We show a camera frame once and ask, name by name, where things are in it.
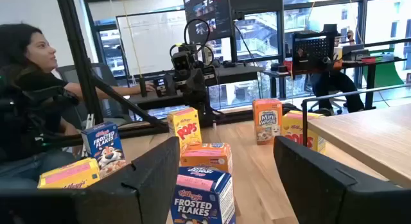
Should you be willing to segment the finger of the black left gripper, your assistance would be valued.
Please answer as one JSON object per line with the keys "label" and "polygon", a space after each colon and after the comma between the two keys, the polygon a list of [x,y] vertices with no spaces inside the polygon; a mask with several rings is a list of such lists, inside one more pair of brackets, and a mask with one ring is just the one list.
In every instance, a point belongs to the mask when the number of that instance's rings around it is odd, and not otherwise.
{"label": "finger of the black left gripper", "polygon": [[156,79],[153,82],[158,96],[175,95],[175,82],[172,75],[165,74],[162,78]]}
{"label": "finger of the black left gripper", "polygon": [[217,85],[217,76],[214,66],[208,66],[202,69],[206,86]]}

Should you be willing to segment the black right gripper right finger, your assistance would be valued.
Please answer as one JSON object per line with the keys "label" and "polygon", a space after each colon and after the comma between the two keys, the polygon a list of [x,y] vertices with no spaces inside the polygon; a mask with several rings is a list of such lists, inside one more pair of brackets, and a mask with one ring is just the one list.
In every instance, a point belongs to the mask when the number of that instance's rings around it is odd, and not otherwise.
{"label": "black right gripper right finger", "polygon": [[274,159],[299,224],[411,224],[411,189],[283,136],[274,140]]}

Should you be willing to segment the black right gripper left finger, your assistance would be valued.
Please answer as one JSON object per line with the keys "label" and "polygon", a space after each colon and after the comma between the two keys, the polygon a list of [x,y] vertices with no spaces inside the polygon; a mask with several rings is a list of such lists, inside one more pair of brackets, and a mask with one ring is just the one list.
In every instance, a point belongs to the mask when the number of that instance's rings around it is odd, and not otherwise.
{"label": "black right gripper left finger", "polygon": [[0,190],[0,224],[165,224],[178,172],[170,137],[84,189]]}

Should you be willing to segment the yellow Corn Pops cereal box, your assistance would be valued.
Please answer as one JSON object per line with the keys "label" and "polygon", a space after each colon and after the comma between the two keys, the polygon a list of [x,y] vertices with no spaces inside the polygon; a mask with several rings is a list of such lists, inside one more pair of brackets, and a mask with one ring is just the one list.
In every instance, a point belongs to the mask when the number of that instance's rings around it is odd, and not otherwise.
{"label": "yellow Corn Pops cereal box", "polygon": [[[291,110],[283,116],[282,121],[281,135],[303,144],[302,112]],[[307,147],[322,154],[326,152],[325,140],[312,130],[308,130]]]}
{"label": "yellow Corn Pops cereal box", "polygon": [[85,158],[41,174],[39,189],[83,189],[100,180],[96,159]]}
{"label": "yellow Corn Pops cereal box", "polygon": [[198,111],[193,108],[185,108],[172,112],[167,116],[169,133],[179,138],[180,154],[190,144],[201,144],[200,122]]}

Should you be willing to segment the blue Frosted Flakes cereal box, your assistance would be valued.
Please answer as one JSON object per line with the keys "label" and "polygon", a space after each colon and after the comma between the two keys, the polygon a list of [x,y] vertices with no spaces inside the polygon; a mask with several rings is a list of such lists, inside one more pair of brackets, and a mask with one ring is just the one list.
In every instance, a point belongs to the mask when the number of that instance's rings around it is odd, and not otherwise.
{"label": "blue Frosted Flakes cereal box", "polygon": [[180,167],[170,212],[173,224],[236,224],[231,174]]}
{"label": "blue Frosted Flakes cereal box", "polygon": [[126,165],[118,126],[104,122],[82,130],[87,156],[96,159],[100,177],[105,178]]}

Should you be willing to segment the orange Mini-Wheats cereal box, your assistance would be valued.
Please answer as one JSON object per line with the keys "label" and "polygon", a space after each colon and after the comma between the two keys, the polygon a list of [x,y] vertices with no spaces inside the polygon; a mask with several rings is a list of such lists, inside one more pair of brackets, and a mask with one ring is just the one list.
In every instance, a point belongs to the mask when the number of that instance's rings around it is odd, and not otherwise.
{"label": "orange Mini-Wheats cereal box", "polygon": [[252,111],[257,145],[273,144],[281,134],[283,104],[278,99],[255,99]]}
{"label": "orange Mini-Wheats cereal box", "polygon": [[180,164],[232,173],[231,145],[224,142],[190,144],[181,154]]}

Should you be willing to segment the black desk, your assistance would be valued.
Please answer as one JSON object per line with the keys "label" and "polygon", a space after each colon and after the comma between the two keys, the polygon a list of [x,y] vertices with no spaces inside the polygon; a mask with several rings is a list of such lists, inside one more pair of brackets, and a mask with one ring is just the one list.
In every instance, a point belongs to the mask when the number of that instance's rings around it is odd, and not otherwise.
{"label": "black desk", "polygon": [[[372,106],[373,93],[371,92],[371,89],[375,88],[374,81],[375,81],[375,76],[376,76],[376,66],[381,65],[381,64],[391,64],[394,62],[402,62],[405,60],[407,59],[399,58],[395,56],[392,60],[385,60],[385,61],[381,60],[381,61],[374,61],[370,63],[340,61],[341,63],[340,69],[367,67],[367,90],[365,91],[366,93],[365,109],[370,110],[373,108]],[[290,77],[291,79],[294,79],[297,75],[311,74],[311,73],[323,73],[323,71],[319,71],[318,69],[295,71],[295,69],[293,69],[291,72],[286,71],[284,73],[279,73],[278,71],[270,71],[270,70],[264,70],[262,71],[262,73],[268,75],[271,78],[279,79],[279,86],[277,87],[277,89],[274,89],[274,87],[272,88],[272,92],[274,93],[272,97],[273,98],[276,97],[277,92],[278,92],[280,99],[286,99],[286,82],[285,82],[286,77]]]}
{"label": "black desk", "polygon": [[[222,85],[227,83],[256,80],[258,78],[258,72],[263,72],[264,70],[265,69],[263,67],[237,65],[236,67],[216,68],[216,74],[218,76],[219,84]],[[158,98],[154,92],[149,92],[145,98],[141,95],[134,95],[128,100],[131,103],[138,105],[143,110],[173,107],[184,104],[182,95]]]}

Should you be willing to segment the whiteboard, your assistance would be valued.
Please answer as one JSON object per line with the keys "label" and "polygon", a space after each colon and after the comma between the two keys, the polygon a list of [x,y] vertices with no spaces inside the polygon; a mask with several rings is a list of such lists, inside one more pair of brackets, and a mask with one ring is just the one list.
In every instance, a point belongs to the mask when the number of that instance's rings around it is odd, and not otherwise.
{"label": "whiteboard", "polygon": [[130,75],[172,69],[170,47],[184,41],[183,10],[117,16],[116,20]]}

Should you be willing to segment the computer monitor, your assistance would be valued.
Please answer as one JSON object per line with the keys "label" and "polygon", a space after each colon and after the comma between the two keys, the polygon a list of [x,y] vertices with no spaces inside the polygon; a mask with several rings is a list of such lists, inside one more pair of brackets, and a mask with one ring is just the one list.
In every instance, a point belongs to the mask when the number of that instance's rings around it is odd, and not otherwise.
{"label": "computer monitor", "polygon": [[183,0],[188,39],[194,43],[231,37],[232,21],[247,13],[276,12],[283,0]]}

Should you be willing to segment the grey office chair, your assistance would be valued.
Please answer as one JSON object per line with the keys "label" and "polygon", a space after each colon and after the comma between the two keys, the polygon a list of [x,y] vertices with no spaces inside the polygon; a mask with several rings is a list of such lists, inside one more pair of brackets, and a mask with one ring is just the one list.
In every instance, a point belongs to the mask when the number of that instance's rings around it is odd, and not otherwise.
{"label": "grey office chair", "polygon": [[[95,63],[91,64],[91,66],[94,73],[98,75],[106,84],[110,86],[118,86],[114,75],[107,65]],[[79,82],[74,65],[58,67],[57,73],[60,75],[61,79],[67,82]],[[123,108],[120,103],[112,98],[100,100],[100,108],[104,122],[110,121],[116,123],[117,125],[122,125],[132,121],[128,110]],[[80,102],[76,107],[67,109],[62,114],[62,117],[67,122],[74,125],[77,129],[81,130],[85,128],[87,122],[87,108],[84,102]]]}

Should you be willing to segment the black perforated panel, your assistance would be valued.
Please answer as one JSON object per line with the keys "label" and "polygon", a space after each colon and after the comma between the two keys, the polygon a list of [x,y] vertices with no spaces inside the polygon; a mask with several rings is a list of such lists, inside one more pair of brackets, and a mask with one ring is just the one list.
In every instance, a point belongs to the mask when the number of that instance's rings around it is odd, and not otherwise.
{"label": "black perforated panel", "polygon": [[333,32],[294,33],[292,36],[292,73],[330,71],[334,64]]}

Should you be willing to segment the person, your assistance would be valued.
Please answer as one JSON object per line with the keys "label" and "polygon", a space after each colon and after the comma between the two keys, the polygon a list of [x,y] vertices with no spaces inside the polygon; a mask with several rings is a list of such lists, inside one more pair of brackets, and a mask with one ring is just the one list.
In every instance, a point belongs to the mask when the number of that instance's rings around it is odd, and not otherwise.
{"label": "person", "polygon": [[[333,90],[344,93],[357,91],[354,82],[341,70],[313,73],[310,74],[310,78],[312,91],[316,97],[329,96],[329,93]],[[365,109],[359,94],[346,96],[345,98],[349,113]]]}
{"label": "person", "polygon": [[[16,86],[26,91],[61,86],[82,100],[79,83],[63,81],[52,73],[58,67],[55,53],[40,29],[24,23],[0,24],[0,69],[12,71]],[[0,190],[36,189],[41,174],[74,163],[81,149],[76,146],[71,153],[51,150],[1,163]]]}

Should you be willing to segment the green panel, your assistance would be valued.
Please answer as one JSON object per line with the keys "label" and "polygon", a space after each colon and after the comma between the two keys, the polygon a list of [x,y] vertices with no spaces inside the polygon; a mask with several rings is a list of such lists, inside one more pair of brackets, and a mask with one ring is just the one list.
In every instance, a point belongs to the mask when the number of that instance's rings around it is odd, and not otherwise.
{"label": "green panel", "polygon": [[[383,55],[383,54],[394,54],[394,48],[380,49],[370,51],[371,55]],[[368,68],[363,67],[363,85],[368,84],[367,80]],[[380,64],[376,66],[374,87],[386,87],[393,85],[404,84],[403,80],[399,77],[395,63]]]}

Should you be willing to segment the grey laptop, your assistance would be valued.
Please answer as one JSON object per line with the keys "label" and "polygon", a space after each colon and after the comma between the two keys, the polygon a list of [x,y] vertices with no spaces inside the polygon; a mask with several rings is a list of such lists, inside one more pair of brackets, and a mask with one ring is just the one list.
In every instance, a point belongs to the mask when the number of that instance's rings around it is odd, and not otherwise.
{"label": "grey laptop", "polygon": [[342,60],[344,61],[361,61],[362,58],[370,56],[368,49],[363,44],[342,47]]}

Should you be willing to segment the black aluminium rig frame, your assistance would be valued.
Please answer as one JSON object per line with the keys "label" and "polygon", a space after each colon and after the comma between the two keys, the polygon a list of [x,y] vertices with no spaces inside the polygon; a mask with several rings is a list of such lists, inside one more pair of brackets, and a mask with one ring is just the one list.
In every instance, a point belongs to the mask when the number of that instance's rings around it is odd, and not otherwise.
{"label": "black aluminium rig frame", "polygon": [[[97,117],[97,123],[103,122],[103,117],[100,108],[100,102],[97,98],[97,89],[102,90],[110,98],[116,100],[118,103],[129,109],[133,113],[143,118],[147,125],[132,126],[129,128],[122,128],[119,130],[121,138],[142,137],[154,134],[163,134],[169,131],[168,124],[154,116],[149,115],[145,110],[138,105],[131,103],[119,93],[115,92],[111,86],[103,82],[97,77],[92,70],[91,62],[87,56],[87,50],[83,41],[83,35],[76,12],[74,0],[57,0],[60,8],[62,20],[66,29],[68,43],[71,49],[71,54],[74,60],[74,66],[80,80],[82,92],[85,93],[85,104],[87,111]],[[252,112],[250,110],[243,110],[239,112],[231,112],[224,114],[220,112],[217,115],[216,125],[226,125],[231,123],[239,123],[243,121],[250,121],[252,119]],[[200,127],[210,127],[205,121],[200,120]]]}

